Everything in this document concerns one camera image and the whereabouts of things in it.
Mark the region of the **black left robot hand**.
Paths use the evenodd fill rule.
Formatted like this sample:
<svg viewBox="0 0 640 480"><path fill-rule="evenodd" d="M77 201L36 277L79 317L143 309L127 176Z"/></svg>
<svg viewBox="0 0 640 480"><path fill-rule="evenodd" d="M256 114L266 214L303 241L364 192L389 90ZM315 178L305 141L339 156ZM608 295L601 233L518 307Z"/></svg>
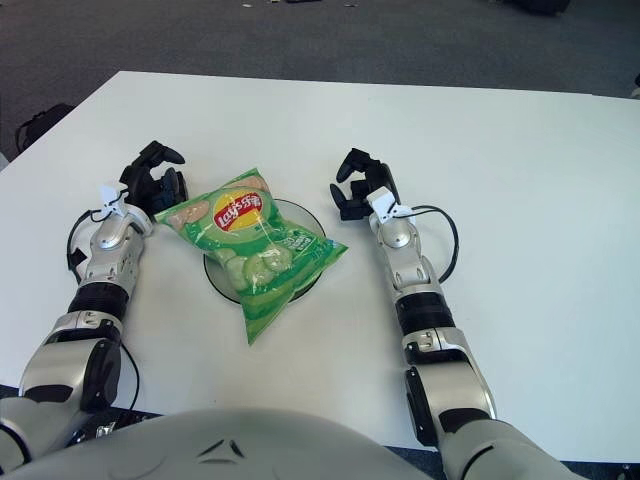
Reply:
<svg viewBox="0 0 640 480"><path fill-rule="evenodd" d="M120 182L127 186L125 202L142 209L150 218L188 200L183 174L169 167L158 179L151 171L162 163L183 165L184 157L158 141L150 142L122 172Z"/></svg>

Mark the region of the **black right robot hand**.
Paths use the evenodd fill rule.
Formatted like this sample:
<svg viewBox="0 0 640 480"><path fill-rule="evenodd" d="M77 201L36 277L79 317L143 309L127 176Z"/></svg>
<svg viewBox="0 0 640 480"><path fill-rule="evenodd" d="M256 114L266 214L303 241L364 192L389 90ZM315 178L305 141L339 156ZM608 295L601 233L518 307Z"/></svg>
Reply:
<svg viewBox="0 0 640 480"><path fill-rule="evenodd" d="M374 213L367 196L381 187L386 187L399 202L399 194L387 164L373 159L369 153L352 148L341 163L336 181L344 183L354 172L364 174L361 180L350 183L352 197L348 199L338 185L330 185L332 199L337 206L342 221L362 220Z"/></svg>

